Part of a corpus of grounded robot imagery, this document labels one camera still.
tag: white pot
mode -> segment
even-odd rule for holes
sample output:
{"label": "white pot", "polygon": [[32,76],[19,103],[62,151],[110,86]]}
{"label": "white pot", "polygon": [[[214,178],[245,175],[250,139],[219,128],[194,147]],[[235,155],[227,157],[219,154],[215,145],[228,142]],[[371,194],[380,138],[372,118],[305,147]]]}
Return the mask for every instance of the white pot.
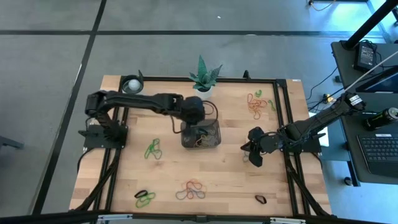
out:
{"label": "white pot", "polygon": [[199,96],[201,99],[205,100],[205,99],[211,97],[211,94],[213,94],[213,86],[211,86],[210,89],[206,92],[195,90],[195,94],[196,94],[196,96]]}

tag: can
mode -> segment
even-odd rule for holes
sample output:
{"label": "can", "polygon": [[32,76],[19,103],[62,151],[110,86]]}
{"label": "can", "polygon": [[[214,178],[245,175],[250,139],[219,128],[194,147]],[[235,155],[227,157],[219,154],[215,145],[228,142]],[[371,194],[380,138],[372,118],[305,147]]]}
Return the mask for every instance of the can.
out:
{"label": "can", "polygon": [[366,129],[372,131],[396,121],[398,121],[398,109],[388,108],[370,118],[366,118],[364,126]]}

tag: wooden table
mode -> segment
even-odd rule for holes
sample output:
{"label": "wooden table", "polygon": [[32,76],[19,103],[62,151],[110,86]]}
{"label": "wooden table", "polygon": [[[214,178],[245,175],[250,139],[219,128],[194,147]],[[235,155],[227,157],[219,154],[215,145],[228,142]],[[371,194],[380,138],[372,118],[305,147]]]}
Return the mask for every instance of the wooden table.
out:
{"label": "wooden table", "polygon": [[[118,90],[120,76],[106,75],[102,90]],[[145,82],[144,94],[178,93],[194,95],[192,82]],[[287,80],[294,120],[307,119],[300,80]],[[127,119],[129,132],[126,147],[122,150],[111,210],[114,212],[207,214],[207,215],[292,215],[289,188],[283,154],[275,151],[263,156],[263,166],[258,168],[243,162],[240,150],[247,141],[248,131],[260,126],[264,132],[278,129],[277,113],[271,106],[262,110],[259,120],[248,111],[248,93],[262,90],[263,100],[275,104],[273,87],[264,83],[217,83],[212,101],[220,112],[219,122],[222,142],[214,149],[187,150],[180,143],[180,135],[172,132],[168,116],[149,110],[130,109]],[[287,116],[281,98],[284,123]],[[160,139],[163,155],[156,160],[152,155],[144,159],[144,153],[153,139]],[[81,162],[70,208],[79,206],[98,181],[104,149],[94,149]],[[305,183],[317,202],[330,211],[322,169],[319,161],[309,153],[301,155]],[[204,199],[178,200],[175,193],[190,179],[206,186]],[[134,194],[146,189],[156,193],[156,198],[144,208],[136,208]],[[302,200],[296,186],[299,211]],[[101,206],[104,207],[107,186],[104,188]],[[256,194],[265,196],[267,204],[254,199]]]}

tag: concrete floor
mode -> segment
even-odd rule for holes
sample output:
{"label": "concrete floor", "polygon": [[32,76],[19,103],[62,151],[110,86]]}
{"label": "concrete floor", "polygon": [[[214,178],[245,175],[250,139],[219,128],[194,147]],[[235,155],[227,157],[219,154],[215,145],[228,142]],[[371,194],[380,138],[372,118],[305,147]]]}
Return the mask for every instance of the concrete floor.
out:
{"label": "concrete floor", "polygon": [[[91,30],[100,2],[0,0],[0,31]],[[382,0],[372,3],[377,8]],[[327,4],[317,2],[318,7]],[[113,0],[106,4],[99,29],[354,31],[370,15],[368,6],[358,2],[338,2],[317,12],[305,0]],[[396,39],[391,16],[382,23]],[[103,75],[128,75],[140,69],[148,76],[187,76],[202,54],[208,66],[224,65],[224,77],[241,77],[247,69],[256,78],[301,79],[309,96],[311,87],[336,67],[330,43],[348,38],[330,35],[96,36],[43,212],[68,209],[83,145],[77,131],[84,127],[85,98],[100,87]],[[25,142],[21,151],[0,150],[0,217],[29,213],[88,38],[0,35],[0,135]],[[371,40],[384,42],[381,36]],[[330,79],[314,90],[310,101],[339,88]],[[347,187],[341,182],[349,174],[345,162],[325,162],[323,172],[332,211],[338,217],[398,220],[398,186]]]}

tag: keyboard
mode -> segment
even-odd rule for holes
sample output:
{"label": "keyboard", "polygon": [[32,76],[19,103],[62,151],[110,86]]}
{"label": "keyboard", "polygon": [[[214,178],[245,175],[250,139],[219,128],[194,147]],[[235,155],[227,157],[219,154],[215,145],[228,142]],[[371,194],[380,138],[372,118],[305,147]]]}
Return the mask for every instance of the keyboard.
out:
{"label": "keyboard", "polygon": [[358,135],[357,138],[370,173],[398,177],[398,134]]}

